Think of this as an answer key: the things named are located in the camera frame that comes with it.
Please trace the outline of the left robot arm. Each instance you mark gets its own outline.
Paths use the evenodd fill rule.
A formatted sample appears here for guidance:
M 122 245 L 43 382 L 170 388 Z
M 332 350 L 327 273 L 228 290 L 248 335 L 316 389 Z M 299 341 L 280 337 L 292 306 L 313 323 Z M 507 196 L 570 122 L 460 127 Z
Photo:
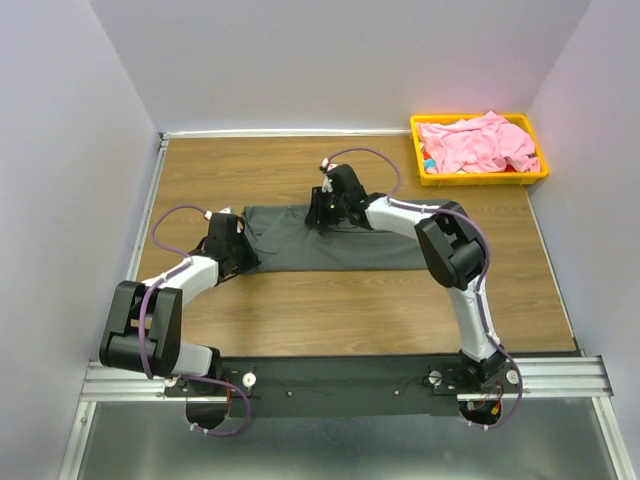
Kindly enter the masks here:
M 173 268 L 114 291 L 99 348 L 102 365 L 148 378 L 187 377 L 201 395 L 222 380 L 220 352 L 182 339 L 183 309 L 199 295 L 258 266 L 245 221 L 229 210 L 206 211 L 208 231 Z

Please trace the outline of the grey t shirt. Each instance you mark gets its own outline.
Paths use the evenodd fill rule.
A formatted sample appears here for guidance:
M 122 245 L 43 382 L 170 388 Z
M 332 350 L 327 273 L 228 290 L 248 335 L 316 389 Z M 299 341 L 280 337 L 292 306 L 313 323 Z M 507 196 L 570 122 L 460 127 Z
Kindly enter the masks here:
M 417 241 L 369 231 L 344 221 L 324 233 L 305 224 L 307 204 L 247 206 L 245 235 L 258 257 L 257 273 L 423 270 Z

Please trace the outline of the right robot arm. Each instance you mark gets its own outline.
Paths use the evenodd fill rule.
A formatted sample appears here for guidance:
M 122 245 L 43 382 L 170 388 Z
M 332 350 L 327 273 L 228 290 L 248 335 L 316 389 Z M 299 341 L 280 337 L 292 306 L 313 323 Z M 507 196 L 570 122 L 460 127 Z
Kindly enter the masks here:
M 464 209 L 415 204 L 382 193 L 367 193 L 353 168 L 325 161 L 323 183 L 311 192 L 305 224 L 320 232 L 343 221 L 368 231 L 386 231 L 417 241 L 428 272 L 444 287 L 460 333 L 457 380 L 480 392 L 496 380 L 506 362 L 490 316 L 486 276 L 488 242 Z

